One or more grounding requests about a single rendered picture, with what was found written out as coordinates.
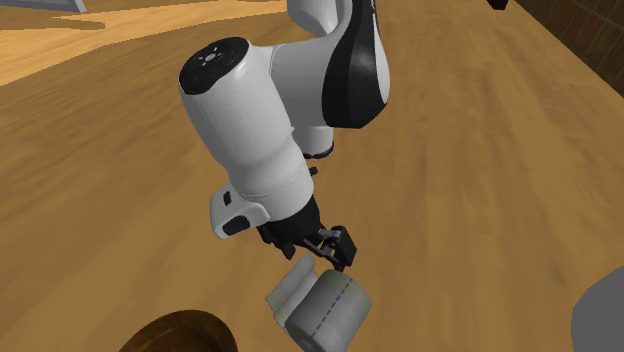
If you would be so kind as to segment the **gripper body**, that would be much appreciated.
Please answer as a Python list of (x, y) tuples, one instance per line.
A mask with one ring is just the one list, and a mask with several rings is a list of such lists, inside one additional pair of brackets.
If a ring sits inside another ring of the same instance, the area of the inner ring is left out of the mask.
[(257, 227), (265, 243), (283, 246), (285, 243), (302, 243), (310, 240), (314, 245), (322, 242), (319, 230), (323, 228), (320, 212), (313, 196), (306, 205), (294, 215), (277, 221), (270, 221)]

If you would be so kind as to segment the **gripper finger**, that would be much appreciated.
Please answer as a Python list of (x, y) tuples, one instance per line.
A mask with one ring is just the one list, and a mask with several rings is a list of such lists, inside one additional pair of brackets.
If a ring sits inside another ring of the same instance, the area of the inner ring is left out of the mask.
[(264, 242), (266, 244), (271, 244), (275, 248), (279, 249), (287, 260), (291, 260), (296, 253), (295, 246), (291, 242), (274, 238), (264, 239)]
[(326, 259), (339, 272), (352, 266), (357, 253), (357, 247), (348, 230), (341, 225), (331, 229), (321, 228), (306, 236), (301, 245), (316, 256)]

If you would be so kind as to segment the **white toilet paper roll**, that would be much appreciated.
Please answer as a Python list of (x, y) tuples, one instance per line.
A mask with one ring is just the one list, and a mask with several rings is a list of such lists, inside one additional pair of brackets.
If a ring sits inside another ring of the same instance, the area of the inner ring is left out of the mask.
[(347, 352), (372, 307), (366, 291), (348, 275), (302, 256), (266, 296), (273, 318), (303, 352)]

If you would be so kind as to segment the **brown wooden bowl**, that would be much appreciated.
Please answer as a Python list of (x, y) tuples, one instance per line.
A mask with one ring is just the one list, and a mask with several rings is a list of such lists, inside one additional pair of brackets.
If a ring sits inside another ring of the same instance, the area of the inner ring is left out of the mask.
[(203, 310), (167, 313), (139, 329), (119, 352), (239, 352), (227, 324)]

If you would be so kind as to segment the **grey rounded object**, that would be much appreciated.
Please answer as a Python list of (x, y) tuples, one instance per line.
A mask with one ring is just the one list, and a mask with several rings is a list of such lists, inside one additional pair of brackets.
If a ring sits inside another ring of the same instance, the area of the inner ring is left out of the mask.
[(624, 266), (582, 294), (570, 333), (573, 352), (624, 352)]

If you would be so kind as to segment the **grey flat object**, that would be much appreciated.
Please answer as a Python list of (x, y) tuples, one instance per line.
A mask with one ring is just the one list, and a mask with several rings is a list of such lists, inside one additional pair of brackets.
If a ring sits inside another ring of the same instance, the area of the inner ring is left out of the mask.
[(0, 6), (85, 13), (83, 0), (0, 0)]

